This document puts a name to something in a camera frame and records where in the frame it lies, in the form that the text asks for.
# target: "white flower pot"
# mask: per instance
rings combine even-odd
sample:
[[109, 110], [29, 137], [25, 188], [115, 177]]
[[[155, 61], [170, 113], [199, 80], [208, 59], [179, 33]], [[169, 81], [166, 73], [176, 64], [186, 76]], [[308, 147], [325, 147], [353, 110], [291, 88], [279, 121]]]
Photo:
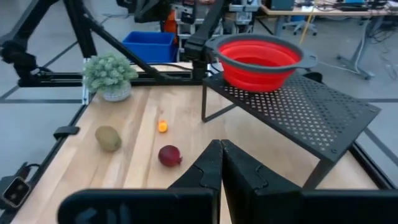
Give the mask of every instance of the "white flower pot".
[[131, 95], [131, 85], [127, 82], [121, 89], [115, 91], [104, 90], [101, 95], [106, 101], [122, 101]]

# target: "red collapsible bowl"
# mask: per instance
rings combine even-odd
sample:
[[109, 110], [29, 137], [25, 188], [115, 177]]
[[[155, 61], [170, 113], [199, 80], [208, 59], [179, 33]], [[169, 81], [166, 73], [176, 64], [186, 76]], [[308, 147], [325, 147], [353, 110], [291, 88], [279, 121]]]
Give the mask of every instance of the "red collapsible bowl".
[[[220, 58], [224, 79], [242, 90], [277, 90], [296, 68], [316, 65], [304, 60], [307, 55], [300, 48], [277, 37], [237, 34], [217, 39], [210, 45]], [[315, 56], [308, 57], [316, 62]]]

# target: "green succulent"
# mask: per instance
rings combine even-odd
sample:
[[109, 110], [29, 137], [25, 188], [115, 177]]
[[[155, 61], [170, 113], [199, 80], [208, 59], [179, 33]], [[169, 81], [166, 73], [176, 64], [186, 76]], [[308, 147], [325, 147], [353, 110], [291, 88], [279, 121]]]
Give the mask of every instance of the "green succulent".
[[93, 56], [85, 64], [83, 71], [84, 84], [90, 92], [117, 91], [127, 85], [138, 73], [130, 66], [128, 59], [108, 53], [102, 56]]

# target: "wooden table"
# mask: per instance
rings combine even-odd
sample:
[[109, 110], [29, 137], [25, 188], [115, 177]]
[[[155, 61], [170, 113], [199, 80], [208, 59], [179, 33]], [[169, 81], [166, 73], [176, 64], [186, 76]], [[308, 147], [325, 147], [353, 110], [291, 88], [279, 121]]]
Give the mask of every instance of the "wooden table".
[[[222, 96], [208, 93], [209, 113], [228, 104]], [[241, 109], [236, 108], [203, 124], [200, 108], [200, 86], [134, 87], [132, 96], [119, 103], [104, 101], [96, 95], [77, 122], [80, 132], [67, 138], [12, 223], [56, 223], [60, 202], [81, 189], [167, 188], [191, 166], [212, 139], [230, 139], [298, 185], [303, 185], [318, 162], [307, 151]], [[157, 131], [160, 119], [169, 124], [169, 130], [163, 134]], [[99, 149], [94, 133], [101, 125], [118, 130], [123, 139], [120, 150], [108, 153]], [[166, 168], [159, 163], [158, 150], [167, 144], [181, 150], [181, 166]], [[377, 187], [348, 152], [318, 188]], [[231, 223], [224, 194], [221, 223]]]
[[[317, 5], [331, 4], [331, 2], [334, 2], [334, 0], [331, 0], [331, 1], [321, 0], [321, 1], [317, 1]], [[260, 7], [268, 16], [277, 16], [277, 20], [275, 22], [275, 27], [274, 27], [274, 31], [273, 31], [273, 34], [276, 36], [280, 36], [282, 33], [282, 28], [286, 21], [286, 16], [308, 16], [311, 14], [311, 11], [303, 11], [301, 7], [294, 7], [292, 11], [274, 11], [274, 10], [270, 10], [268, 7], [266, 7], [262, 4]], [[375, 19], [372, 19], [371, 21], [366, 21], [366, 24], [364, 24], [364, 29], [368, 29], [369, 33], [373, 33], [382, 24], [384, 16], [388, 16], [388, 15], [396, 16], [396, 13], [388, 11], [387, 9], [369, 10], [369, 11], [363, 11], [363, 12], [343, 12], [340, 10], [322, 11], [322, 10], [315, 8], [313, 10], [313, 15], [314, 16], [376, 17]], [[268, 27], [265, 26], [265, 24], [263, 24], [261, 21], [259, 21], [259, 22], [264, 28], [269, 30]], [[361, 59], [362, 59], [362, 56], [364, 55], [368, 45], [371, 43], [371, 38], [368, 36], [361, 37], [361, 38], [364, 39], [364, 44], [359, 42], [359, 44], [351, 58], [347, 58], [342, 55], [337, 55], [337, 59], [342, 64], [345, 65], [345, 68], [350, 69], [352, 71], [359, 71], [358, 75], [363, 77], [365, 80], [369, 80], [372, 77], [374, 77], [374, 74], [372, 72], [369, 72], [369, 71], [361, 68]]]

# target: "potted plant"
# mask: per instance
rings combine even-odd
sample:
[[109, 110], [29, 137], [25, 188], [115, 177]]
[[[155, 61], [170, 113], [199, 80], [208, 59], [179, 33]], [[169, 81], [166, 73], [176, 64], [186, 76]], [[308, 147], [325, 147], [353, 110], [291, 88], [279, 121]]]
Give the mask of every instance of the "potted plant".
[[137, 78], [138, 73], [126, 58], [105, 54], [93, 56], [85, 64], [83, 76], [90, 92], [98, 92], [107, 101], [122, 101], [130, 96], [130, 80]]

